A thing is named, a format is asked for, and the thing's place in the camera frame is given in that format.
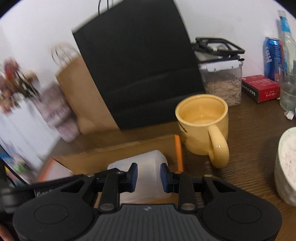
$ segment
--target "screw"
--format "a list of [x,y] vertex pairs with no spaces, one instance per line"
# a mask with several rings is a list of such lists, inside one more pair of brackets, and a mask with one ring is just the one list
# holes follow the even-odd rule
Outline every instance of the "screw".
[[111,211],[115,208],[114,204],[112,203],[103,203],[100,206],[100,209],[102,209],[103,211]]
[[186,202],[181,205],[181,208],[185,211],[192,211],[195,209],[195,205],[193,203]]

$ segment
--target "soda can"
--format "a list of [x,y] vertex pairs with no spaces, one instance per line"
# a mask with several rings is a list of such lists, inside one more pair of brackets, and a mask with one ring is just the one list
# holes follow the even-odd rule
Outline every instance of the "soda can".
[[264,75],[278,82],[279,67],[283,66],[283,45],[279,39],[266,37],[264,41]]

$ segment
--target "red box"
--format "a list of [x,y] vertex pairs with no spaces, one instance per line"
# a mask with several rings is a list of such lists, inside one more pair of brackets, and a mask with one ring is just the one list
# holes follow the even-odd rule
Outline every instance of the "red box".
[[243,77],[242,92],[246,93],[257,103],[275,99],[280,96],[279,84],[263,75]]

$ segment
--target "white plastic container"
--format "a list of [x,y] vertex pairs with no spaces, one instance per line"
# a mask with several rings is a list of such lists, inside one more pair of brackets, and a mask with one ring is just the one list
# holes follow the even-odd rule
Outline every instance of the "white plastic container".
[[138,164],[136,188],[132,193],[121,193],[120,203],[141,203],[170,197],[170,193],[163,191],[160,178],[160,165],[168,162],[158,150],[113,162],[107,169],[118,168],[127,172],[133,162]]
[[228,106],[239,105],[242,96],[242,66],[239,60],[199,64],[205,91],[221,97]]

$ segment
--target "black cable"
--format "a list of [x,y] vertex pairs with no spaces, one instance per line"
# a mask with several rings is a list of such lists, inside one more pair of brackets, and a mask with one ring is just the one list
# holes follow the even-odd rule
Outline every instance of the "black cable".
[[22,179],[5,161],[3,161],[3,164],[18,180],[20,180],[23,184],[28,185],[28,183],[24,179]]
[[0,158],[0,180],[6,181],[5,162]]
[[11,179],[11,177],[6,175],[6,178],[11,182],[11,184],[16,187],[16,184],[14,183],[14,181]]

